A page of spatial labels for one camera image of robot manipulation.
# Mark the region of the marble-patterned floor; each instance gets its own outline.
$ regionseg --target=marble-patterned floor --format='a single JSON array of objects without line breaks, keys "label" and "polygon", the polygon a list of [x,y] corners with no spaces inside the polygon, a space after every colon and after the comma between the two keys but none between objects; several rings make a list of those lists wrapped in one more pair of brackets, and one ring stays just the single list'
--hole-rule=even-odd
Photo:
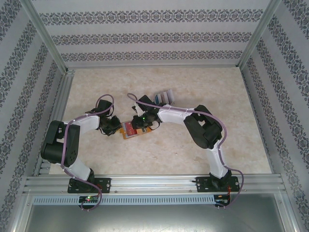
[{"label": "marble-patterned floor", "polygon": [[[223,144],[228,166],[246,174],[271,173],[239,68],[110,68],[77,70],[64,120],[94,108],[99,96],[115,98],[120,120],[131,120],[133,101],[138,97],[171,88],[175,106],[205,105],[228,129]],[[164,123],[151,133],[124,140],[98,130],[81,136],[78,157],[96,174],[207,174],[206,150],[198,147],[186,127]],[[50,174],[62,174],[52,165]]]}]

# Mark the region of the wall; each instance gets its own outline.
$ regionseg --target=wall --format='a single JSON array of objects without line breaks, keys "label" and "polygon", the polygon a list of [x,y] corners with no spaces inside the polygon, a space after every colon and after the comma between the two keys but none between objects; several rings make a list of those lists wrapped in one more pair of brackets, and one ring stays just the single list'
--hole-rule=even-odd
[{"label": "wall", "polygon": [[0,1],[0,232],[32,175],[62,73],[17,0]]},{"label": "wall", "polygon": [[242,70],[276,173],[309,231],[309,1],[284,0]]},{"label": "wall", "polygon": [[34,0],[68,67],[236,65],[269,0]]}]

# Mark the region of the purple cable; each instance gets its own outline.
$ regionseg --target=purple cable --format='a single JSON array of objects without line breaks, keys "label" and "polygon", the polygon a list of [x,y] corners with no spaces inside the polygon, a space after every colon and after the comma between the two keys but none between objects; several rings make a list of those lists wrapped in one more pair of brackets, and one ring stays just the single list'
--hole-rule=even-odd
[{"label": "purple cable", "polygon": [[[65,156],[66,156],[67,139],[68,139],[68,130],[69,130],[69,126],[70,126],[73,122],[75,122],[75,121],[78,121],[78,120],[80,120],[80,119],[82,119],[82,118],[85,118],[85,117],[88,117],[88,116],[100,115],[100,114],[103,114],[103,113],[109,111],[109,110],[113,107],[113,105],[114,105],[114,97],[113,97],[112,95],[110,95],[110,94],[104,94],[104,95],[102,95],[101,97],[99,97],[99,99],[97,100],[97,103],[96,103],[96,107],[98,106],[98,102],[101,100],[101,98],[106,97],[106,96],[109,96],[109,97],[112,98],[112,104],[111,104],[110,107],[108,107],[106,110],[103,110],[103,111],[98,112],[98,113],[86,114],[86,115],[82,115],[82,116],[79,116],[79,117],[73,119],[72,121],[70,121],[70,122],[67,124],[66,129],[65,129],[65,132],[64,132],[63,150],[62,150],[62,158],[61,158],[60,167],[62,168],[62,170],[63,170],[67,175],[69,175],[69,176],[72,177],[73,179],[78,180],[78,181],[81,181],[81,182],[84,182],[84,183],[86,183],[86,184],[88,184],[88,185],[90,185],[90,186],[92,186],[92,187],[95,187],[95,188],[98,190],[98,195],[100,195],[100,200],[98,201],[98,203],[97,203],[96,205],[94,205],[92,208],[87,209],[87,212],[89,212],[89,211],[91,211],[91,210],[94,210],[95,208],[98,207],[98,205],[99,205],[100,202],[102,201],[102,191],[101,191],[101,189],[100,189],[98,186],[96,186],[96,185],[94,185],[94,184],[92,184],[92,183],[90,183],[90,182],[88,182],[88,181],[86,181],[86,180],[82,180],[82,179],[80,179],[80,178],[75,177],[75,176],[74,176],[72,173],[70,173],[70,172],[67,170],[67,168],[64,166],[64,160],[65,160]],[[81,204],[81,209],[82,209],[82,211],[85,210],[85,209],[83,208],[83,204],[84,204],[84,202],[82,202],[82,204]]]},{"label": "purple cable", "polygon": [[223,128],[224,130],[224,136],[223,136],[223,139],[221,140],[221,142],[218,144],[218,151],[219,151],[219,159],[220,159],[220,162],[221,164],[228,170],[231,170],[231,171],[234,171],[234,172],[239,172],[240,175],[241,175],[241,185],[240,185],[240,188],[239,188],[239,191],[236,195],[236,197],[234,198],[234,200],[228,205],[226,206],[229,207],[231,204],[233,204],[236,199],[238,198],[241,190],[242,190],[242,187],[243,187],[243,182],[244,182],[244,175],[243,173],[240,171],[240,170],[237,170],[237,169],[233,169],[233,168],[229,168],[225,165],[225,163],[223,162],[223,159],[222,159],[222,155],[221,155],[221,150],[220,150],[220,147],[221,145],[223,144],[223,142],[226,140],[226,137],[227,137],[227,129],[225,127],[225,125],[223,124],[223,122],[218,119],[217,117],[211,115],[211,114],[207,114],[205,112],[202,112],[202,111],[196,111],[196,110],[185,110],[185,109],[179,109],[179,108],[175,108],[175,107],[164,107],[164,106],[158,106],[158,105],[151,105],[151,104],[147,104],[147,103],[143,103],[139,100],[137,100],[137,97],[133,94],[133,93],[128,93],[127,94],[128,98],[130,98],[131,100],[135,101],[136,103],[139,103],[139,104],[142,104],[142,105],[147,105],[147,106],[150,106],[150,107],[153,107],[153,108],[158,108],[158,109],[166,109],[166,110],[177,110],[177,111],[180,111],[180,112],[189,112],[189,113],[195,113],[195,114],[200,114],[200,115],[205,115],[205,116],[208,116],[208,117],[211,117],[212,119],[216,120],[217,122],[219,122],[219,124],[221,125],[221,127]]}]

